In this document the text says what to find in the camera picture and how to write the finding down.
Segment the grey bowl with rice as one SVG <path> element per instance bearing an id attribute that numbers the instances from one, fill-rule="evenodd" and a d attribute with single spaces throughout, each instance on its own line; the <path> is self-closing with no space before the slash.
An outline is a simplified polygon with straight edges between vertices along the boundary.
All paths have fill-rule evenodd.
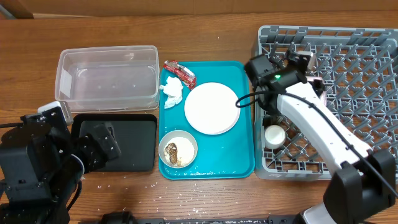
<path id="1" fill-rule="evenodd" d="M 198 145 L 195 138 L 183 130 L 167 133 L 159 143 L 160 160 L 171 168 L 189 166 L 196 158 Z"/>

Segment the leftover rice and food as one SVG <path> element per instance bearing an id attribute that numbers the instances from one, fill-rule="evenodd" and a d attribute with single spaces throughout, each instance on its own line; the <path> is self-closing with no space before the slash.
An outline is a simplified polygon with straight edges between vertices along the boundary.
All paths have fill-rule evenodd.
<path id="1" fill-rule="evenodd" d="M 195 157 L 195 146 L 187 138 L 172 138 L 164 148 L 164 155 L 173 167 L 185 167 Z"/>

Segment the white tissue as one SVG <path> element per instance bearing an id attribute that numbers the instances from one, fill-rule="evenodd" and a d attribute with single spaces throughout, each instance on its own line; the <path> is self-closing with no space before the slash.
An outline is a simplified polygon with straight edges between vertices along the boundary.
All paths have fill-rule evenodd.
<path id="1" fill-rule="evenodd" d="M 183 99 L 183 85 L 178 77 L 168 77 L 166 79 L 166 85 L 161 85 L 159 89 L 167 95 L 167 100 L 164 103 L 165 109 L 178 105 Z"/>

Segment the red snack wrapper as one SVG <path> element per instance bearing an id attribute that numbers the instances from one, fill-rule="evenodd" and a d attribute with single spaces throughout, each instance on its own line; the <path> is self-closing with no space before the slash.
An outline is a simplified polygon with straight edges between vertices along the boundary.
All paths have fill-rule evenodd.
<path id="1" fill-rule="evenodd" d="M 176 60 L 166 60 L 164 66 L 166 70 L 172 72 L 187 86 L 189 90 L 192 90 L 197 85 L 196 75 L 187 67 L 183 66 Z"/>

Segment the pink round plate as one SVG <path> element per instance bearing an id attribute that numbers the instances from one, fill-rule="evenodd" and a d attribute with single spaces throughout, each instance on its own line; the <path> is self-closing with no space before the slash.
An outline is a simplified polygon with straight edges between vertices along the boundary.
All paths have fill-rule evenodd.
<path id="1" fill-rule="evenodd" d="M 209 82 L 198 85 L 186 97 L 185 117 L 200 133 L 218 135 L 229 131 L 240 117 L 235 92 L 228 86 Z"/>

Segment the small white cup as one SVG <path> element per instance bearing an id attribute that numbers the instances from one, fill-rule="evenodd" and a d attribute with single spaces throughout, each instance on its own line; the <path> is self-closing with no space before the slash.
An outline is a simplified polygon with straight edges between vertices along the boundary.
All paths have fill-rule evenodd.
<path id="1" fill-rule="evenodd" d="M 264 131 L 265 147 L 268 149 L 278 149 L 285 143 L 285 130 L 278 125 L 268 126 Z"/>

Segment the pink bowl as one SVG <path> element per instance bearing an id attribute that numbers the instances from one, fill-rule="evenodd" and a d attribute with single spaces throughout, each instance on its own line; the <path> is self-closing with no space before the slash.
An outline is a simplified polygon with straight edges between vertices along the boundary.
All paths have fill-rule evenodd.
<path id="1" fill-rule="evenodd" d="M 326 106 L 326 85 L 322 77 L 307 77 L 307 81 L 311 84 L 314 92 L 319 97 L 321 102 Z"/>

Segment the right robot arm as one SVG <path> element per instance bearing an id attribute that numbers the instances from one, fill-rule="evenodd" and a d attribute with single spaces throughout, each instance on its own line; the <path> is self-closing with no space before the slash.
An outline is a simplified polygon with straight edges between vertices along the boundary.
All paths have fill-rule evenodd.
<path id="1" fill-rule="evenodd" d="M 364 223 L 396 202 L 395 159 L 387 150 L 373 151 L 324 105 L 306 77 L 315 61 L 312 52 L 288 51 L 283 62 L 258 55 L 244 66 L 254 102 L 290 119 L 331 174 L 322 203 L 277 222 Z"/>

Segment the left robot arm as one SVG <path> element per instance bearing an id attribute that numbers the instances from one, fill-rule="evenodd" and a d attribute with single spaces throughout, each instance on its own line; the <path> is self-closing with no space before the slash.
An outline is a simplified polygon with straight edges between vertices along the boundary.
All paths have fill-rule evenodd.
<path id="1" fill-rule="evenodd" d="M 13 128 L 1 139 L 1 223 L 68 223 L 84 174 L 102 169 L 121 150 L 104 124 L 72 139 L 45 123 Z"/>

